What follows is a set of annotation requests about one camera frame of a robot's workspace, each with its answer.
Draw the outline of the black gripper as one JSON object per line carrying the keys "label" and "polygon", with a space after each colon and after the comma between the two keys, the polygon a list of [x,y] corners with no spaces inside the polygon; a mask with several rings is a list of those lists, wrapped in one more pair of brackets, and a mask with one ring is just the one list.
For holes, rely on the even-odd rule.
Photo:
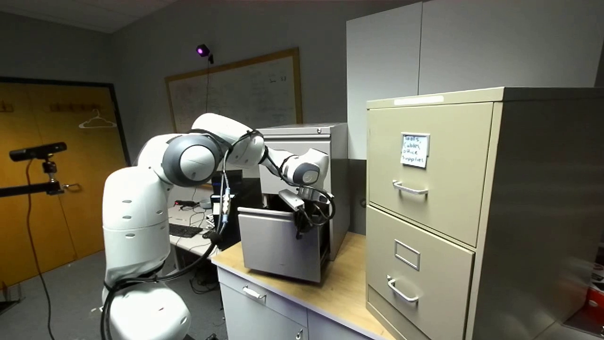
{"label": "black gripper", "polygon": [[334,196],[322,188],[283,188],[279,197],[292,209],[296,235],[322,226],[336,213]]}

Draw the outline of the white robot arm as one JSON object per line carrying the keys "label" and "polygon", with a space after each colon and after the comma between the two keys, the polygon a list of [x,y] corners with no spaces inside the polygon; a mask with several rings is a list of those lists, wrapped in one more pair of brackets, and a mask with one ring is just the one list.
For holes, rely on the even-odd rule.
{"label": "white robot arm", "polygon": [[147,139],[136,163],[104,180],[102,340],[187,337],[190,311],[162,269],[170,254],[168,190],[202,184],[228,163],[264,165],[289,184],[285,196],[298,211],[332,199],[322,188],[326,152],[273,148],[256,128],[219,112],[198,114],[183,133]]}

